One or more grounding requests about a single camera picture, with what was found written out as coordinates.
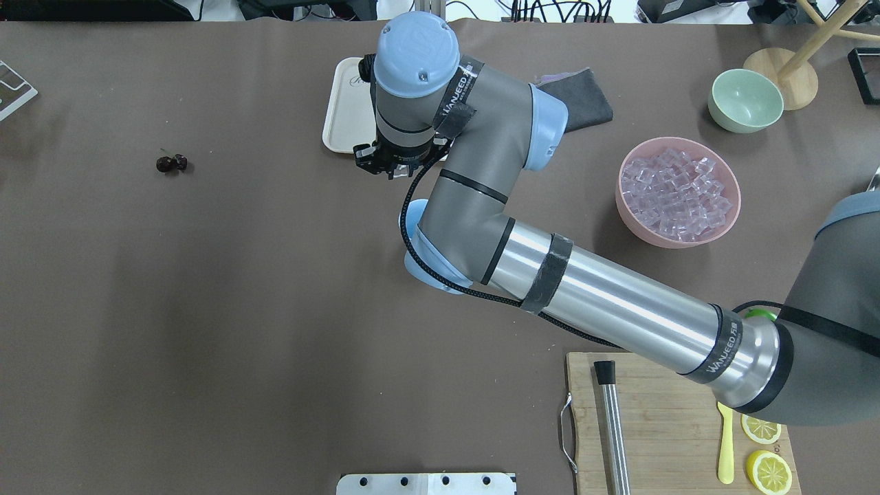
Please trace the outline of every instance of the lemon slice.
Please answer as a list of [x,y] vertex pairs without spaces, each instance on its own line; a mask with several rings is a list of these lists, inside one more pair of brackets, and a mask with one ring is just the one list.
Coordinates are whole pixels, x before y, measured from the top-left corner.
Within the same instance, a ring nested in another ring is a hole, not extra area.
[[756,450],[745,461],[745,472],[755,488],[766,495],[785,495],[791,490],[791,468],[785,459],[768,450]]
[[770,445],[782,435],[782,425],[779,423],[771,423],[745,414],[740,421],[745,435],[759,444]]

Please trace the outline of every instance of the wooden cutting board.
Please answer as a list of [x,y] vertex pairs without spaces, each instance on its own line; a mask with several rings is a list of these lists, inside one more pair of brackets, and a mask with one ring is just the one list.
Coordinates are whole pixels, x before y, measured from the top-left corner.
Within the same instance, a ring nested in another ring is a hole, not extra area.
[[745,474],[745,459],[755,450],[781,455],[794,474],[791,495],[801,495],[788,429],[773,445],[750,440],[733,412],[735,475],[733,484],[718,481],[718,449],[722,417],[715,397],[698,385],[660,365],[629,352],[571,352],[568,389],[575,418],[577,492],[611,493],[606,478],[602,393],[593,361],[617,363],[617,392],[627,471],[633,495],[760,495]]

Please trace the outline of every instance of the light green bowl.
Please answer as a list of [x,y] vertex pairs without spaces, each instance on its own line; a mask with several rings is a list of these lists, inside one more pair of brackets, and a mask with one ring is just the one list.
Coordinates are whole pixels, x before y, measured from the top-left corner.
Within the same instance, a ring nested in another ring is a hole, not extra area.
[[712,83],[709,113],[718,125],[739,134],[761,130],[779,120],[782,93],[758,72],[731,69]]

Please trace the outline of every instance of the pink bowl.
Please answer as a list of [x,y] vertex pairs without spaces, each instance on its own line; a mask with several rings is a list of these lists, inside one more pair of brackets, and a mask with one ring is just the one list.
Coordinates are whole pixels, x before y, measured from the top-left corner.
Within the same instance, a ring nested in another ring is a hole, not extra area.
[[[717,230],[715,234],[704,240],[698,240],[696,242],[684,242],[681,240],[672,240],[667,239],[659,233],[655,233],[650,230],[647,226],[643,225],[639,220],[635,218],[633,212],[629,210],[627,205],[623,201],[623,191],[620,189],[620,176],[623,174],[623,167],[626,166],[632,159],[637,158],[645,158],[649,159],[653,156],[656,156],[663,152],[666,148],[672,148],[675,150],[686,151],[692,157],[709,157],[715,162],[715,170],[712,172],[715,175],[715,179],[718,180],[721,184],[724,184],[724,192],[722,196],[726,197],[728,201],[733,204],[733,208],[727,212],[726,218],[727,223],[723,228]],[[733,175],[733,172],[730,171],[730,167],[727,165],[727,162],[724,161],[721,157],[719,157],[714,151],[708,149],[706,146],[703,146],[700,143],[695,141],[691,141],[690,139],[684,139],[683,137],[655,137],[654,139],[649,139],[642,144],[639,144],[632,151],[629,152],[626,158],[623,159],[623,163],[620,165],[620,171],[617,176],[617,187],[614,189],[614,200],[617,203],[617,211],[620,214],[620,218],[623,219],[623,223],[629,227],[629,230],[632,231],[636,237],[649,244],[653,244],[654,246],[659,246],[660,248],[670,248],[670,249],[681,249],[681,248],[690,248],[693,246],[699,246],[700,244],[706,244],[712,240],[718,239],[727,233],[728,230],[733,226],[733,224],[737,221],[739,217],[739,209],[741,206],[742,198],[739,194],[739,183],[737,182],[737,178]]]

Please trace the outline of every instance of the black cable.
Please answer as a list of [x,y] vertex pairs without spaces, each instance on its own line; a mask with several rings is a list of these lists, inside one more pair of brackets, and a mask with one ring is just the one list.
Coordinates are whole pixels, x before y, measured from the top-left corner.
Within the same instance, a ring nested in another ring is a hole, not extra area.
[[204,9],[204,8],[205,8],[205,0],[202,0],[202,2],[199,4],[199,18],[195,18],[193,20],[195,20],[195,21],[202,20],[202,9]]
[[556,11],[559,12],[559,18],[562,18],[562,6],[559,5],[559,3],[556,2],[556,0],[553,0],[553,5],[556,6]]
[[[409,211],[409,204],[413,201],[413,194],[415,194],[415,189],[418,187],[419,182],[422,180],[422,177],[425,176],[428,170],[430,170],[430,168],[433,167],[436,162],[438,162],[446,153],[449,152],[450,145],[451,143],[447,143],[434,151],[431,155],[429,155],[425,162],[425,166],[418,174],[415,175],[415,177],[413,178],[413,183],[409,186],[407,196],[403,200],[403,206],[400,208],[400,236],[403,238],[403,244],[407,247],[407,252],[410,256],[413,257],[413,260],[417,265],[419,265],[419,268],[424,270],[425,273],[427,273],[428,275],[431,275],[436,281],[440,282],[441,284],[469,296],[499,302],[513,307],[521,307],[523,304],[522,301],[496,296],[488,292],[475,291],[474,289],[456,284],[450,279],[440,275],[439,273],[434,271],[434,269],[428,266],[428,264],[419,256],[419,254],[415,252],[415,247],[413,247],[413,243],[409,239],[409,232],[407,232],[407,212]],[[586,340],[590,340],[597,344],[607,345],[609,347],[615,347],[618,349],[620,348],[618,345],[612,344],[605,339],[601,339],[596,336],[584,333],[581,330],[576,329],[563,321],[559,321],[556,318],[553,318],[553,316],[544,313],[543,311],[538,313],[538,316],[546,321],[551,322],[553,325],[556,325],[557,327]]]
[[535,20],[535,6],[537,6],[541,11],[541,19],[544,22],[547,22],[547,15],[546,12],[544,12],[544,4],[541,3],[541,0],[535,0],[532,3],[532,21]]
[[750,307],[755,307],[755,306],[775,307],[775,308],[777,308],[777,309],[782,308],[782,304],[780,304],[780,303],[778,303],[778,302],[773,302],[773,301],[769,301],[769,300],[761,300],[761,299],[757,299],[757,300],[750,300],[749,302],[745,302],[745,303],[743,303],[743,304],[741,304],[741,305],[739,305],[739,306],[737,306],[737,307],[734,307],[734,308],[733,308],[733,312],[734,312],[734,313],[740,313],[740,312],[742,312],[744,309],[747,309],[747,308],[750,308]]
[[538,4],[538,7],[539,7],[539,8],[540,8],[540,7],[549,7],[549,6],[551,6],[551,5],[552,5],[552,6],[555,6],[555,7],[559,7],[560,5],[574,5],[574,7],[572,7],[571,10],[568,11],[568,15],[562,14],[562,15],[560,16],[560,22],[563,22],[563,23],[564,23],[564,22],[568,22],[568,17],[571,16],[572,11],[574,11],[574,9],[577,8],[578,5],[581,5],[581,4],[588,4],[588,3],[589,3],[589,2],[584,2],[584,1],[581,1],[581,0],[579,0],[579,1],[570,0],[570,1],[566,1],[566,2],[556,2],[555,0],[552,0],[552,2],[551,2],[550,4],[541,4],[541,3],[539,3],[539,4]]
[[468,9],[468,10],[471,12],[471,15],[473,16],[473,18],[475,18],[475,19],[477,19],[477,20],[481,20],[480,18],[477,17],[477,14],[473,11],[473,9],[471,8],[470,5],[465,4],[464,2],[460,2],[459,0],[452,0],[451,2],[446,2],[446,6],[447,6],[447,7],[450,6],[450,5],[454,5],[454,4],[462,4],[462,5],[464,5],[465,8]]
[[329,18],[329,17],[320,16],[320,15],[314,13],[314,12],[312,12],[312,15],[315,16],[316,18],[325,18],[325,19],[330,19],[330,20],[336,20],[336,19],[338,19],[338,17],[336,17],[336,16],[333,16],[333,17]]
[[572,19],[572,22],[577,22],[577,15],[579,13],[581,13],[581,9],[583,7],[587,8],[587,11],[583,14],[583,22],[587,22],[587,18],[592,18],[594,15],[596,15],[596,8],[593,7],[593,5],[590,2],[576,2],[576,3],[577,3],[577,5],[572,7],[568,11],[568,15],[565,16],[566,20],[568,20],[568,18],[571,17],[572,12],[574,12],[575,16]]

